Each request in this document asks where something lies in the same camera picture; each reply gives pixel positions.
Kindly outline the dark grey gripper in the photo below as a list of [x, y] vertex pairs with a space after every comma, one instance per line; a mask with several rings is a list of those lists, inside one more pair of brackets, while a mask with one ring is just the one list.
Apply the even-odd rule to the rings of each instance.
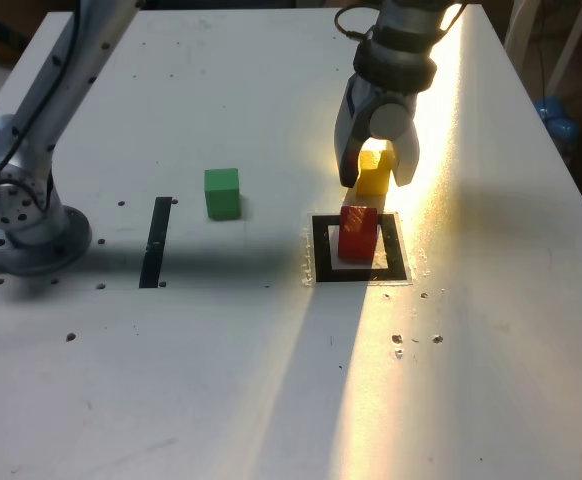
[[371, 85], [358, 74], [349, 78], [334, 129], [334, 151], [342, 186], [355, 185], [358, 156], [371, 134], [386, 141], [396, 185], [402, 187], [412, 182], [420, 156], [414, 124], [416, 105], [416, 94]]

